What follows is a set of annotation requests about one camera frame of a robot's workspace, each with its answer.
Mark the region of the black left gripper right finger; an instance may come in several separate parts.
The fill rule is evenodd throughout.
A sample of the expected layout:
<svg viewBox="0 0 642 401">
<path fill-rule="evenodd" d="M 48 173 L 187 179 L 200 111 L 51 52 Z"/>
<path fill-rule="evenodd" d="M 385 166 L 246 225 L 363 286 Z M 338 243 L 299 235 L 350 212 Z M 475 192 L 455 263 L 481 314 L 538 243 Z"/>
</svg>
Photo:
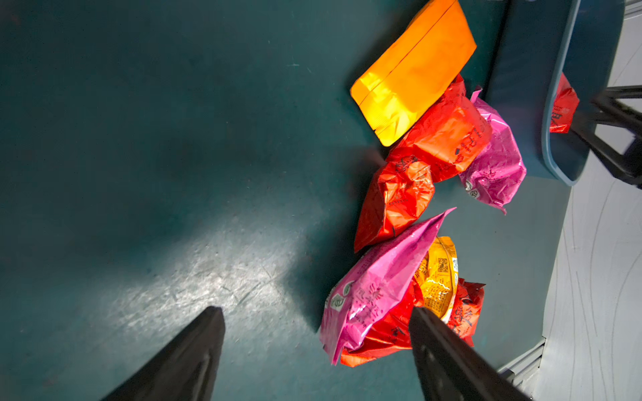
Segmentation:
<svg viewBox="0 0 642 401">
<path fill-rule="evenodd" d="M 426 400 L 527 400 L 430 310 L 416 307 L 411 345 Z"/>
</svg>

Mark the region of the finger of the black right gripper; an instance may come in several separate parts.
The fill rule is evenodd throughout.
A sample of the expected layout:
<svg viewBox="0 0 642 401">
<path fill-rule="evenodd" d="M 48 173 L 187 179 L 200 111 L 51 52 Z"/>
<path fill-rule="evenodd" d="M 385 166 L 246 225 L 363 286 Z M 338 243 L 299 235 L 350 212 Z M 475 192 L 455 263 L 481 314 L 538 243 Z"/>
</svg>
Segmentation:
<svg viewBox="0 0 642 401">
<path fill-rule="evenodd" d="M 641 187 L 641 86 L 603 89 L 591 100 L 593 108 L 576 113 L 571 132 L 595 154 L 615 179 Z"/>
</svg>

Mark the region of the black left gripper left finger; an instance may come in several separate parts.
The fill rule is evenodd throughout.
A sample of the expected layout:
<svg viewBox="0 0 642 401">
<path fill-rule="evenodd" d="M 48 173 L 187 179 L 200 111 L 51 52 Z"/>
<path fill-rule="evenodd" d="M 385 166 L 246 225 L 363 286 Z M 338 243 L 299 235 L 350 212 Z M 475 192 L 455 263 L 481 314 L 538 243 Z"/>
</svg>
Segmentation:
<svg viewBox="0 0 642 401">
<path fill-rule="evenodd" d="M 210 400 L 226 332 L 223 310 L 207 307 L 106 400 Z"/>
</svg>

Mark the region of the yellow tea bag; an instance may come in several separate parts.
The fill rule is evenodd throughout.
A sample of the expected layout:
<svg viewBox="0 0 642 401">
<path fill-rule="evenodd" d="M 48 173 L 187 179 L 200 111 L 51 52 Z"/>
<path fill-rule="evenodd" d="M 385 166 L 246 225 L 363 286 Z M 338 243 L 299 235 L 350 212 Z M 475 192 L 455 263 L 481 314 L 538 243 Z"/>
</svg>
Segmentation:
<svg viewBox="0 0 642 401">
<path fill-rule="evenodd" d="M 431 244 L 415 279 L 424 298 L 424 307 L 449 323 L 459 282 L 457 252 L 450 237 L 438 237 Z"/>
</svg>

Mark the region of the blue plastic storage box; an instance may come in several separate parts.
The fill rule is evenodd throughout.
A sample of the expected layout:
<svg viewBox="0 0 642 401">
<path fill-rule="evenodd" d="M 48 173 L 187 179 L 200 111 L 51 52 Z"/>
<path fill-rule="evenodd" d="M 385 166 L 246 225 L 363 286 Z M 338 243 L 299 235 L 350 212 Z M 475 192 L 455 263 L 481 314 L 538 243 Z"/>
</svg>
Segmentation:
<svg viewBox="0 0 642 401">
<path fill-rule="evenodd" d="M 511 1 L 491 78 L 491 105 L 513 131 L 528 175 L 573 186 L 590 149 L 572 133 L 552 134 L 558 82 L 566 77 L 591 112 L 606 88 L 625 19 L 623 1 Z"/>
</svg>

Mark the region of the large pink tea bag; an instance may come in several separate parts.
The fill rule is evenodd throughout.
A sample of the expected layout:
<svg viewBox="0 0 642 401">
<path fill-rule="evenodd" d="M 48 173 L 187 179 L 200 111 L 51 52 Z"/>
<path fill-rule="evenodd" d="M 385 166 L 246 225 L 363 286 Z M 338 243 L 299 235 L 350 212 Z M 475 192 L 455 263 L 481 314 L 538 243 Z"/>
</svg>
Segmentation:
<svg viewBox="0 0 642 401">
<path fill-rule="evenodd" d="M 372 247 L 334 286 L 319 327 L 319 340 L 332 365 L 338 364 L 344 350 L 360 348 L 371 327 L 402 300 L 453 211 L 448 209 Z"/>
</svg>

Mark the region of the red orange tea bag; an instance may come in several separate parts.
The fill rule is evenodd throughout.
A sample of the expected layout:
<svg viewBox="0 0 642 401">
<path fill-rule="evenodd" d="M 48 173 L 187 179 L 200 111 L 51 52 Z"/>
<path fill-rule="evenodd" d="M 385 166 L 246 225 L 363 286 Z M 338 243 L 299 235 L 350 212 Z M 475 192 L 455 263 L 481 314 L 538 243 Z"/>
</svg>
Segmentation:
<svg viewBox="0 0 642 401">
<path fill-rule="evenodd" d="M 466 96 L 460 75 L 390 151 L 386 160 L 406 157 L 430 167 L 435 183 L 465 170 L 489 145 L 493 130 Z"/>
</svg>

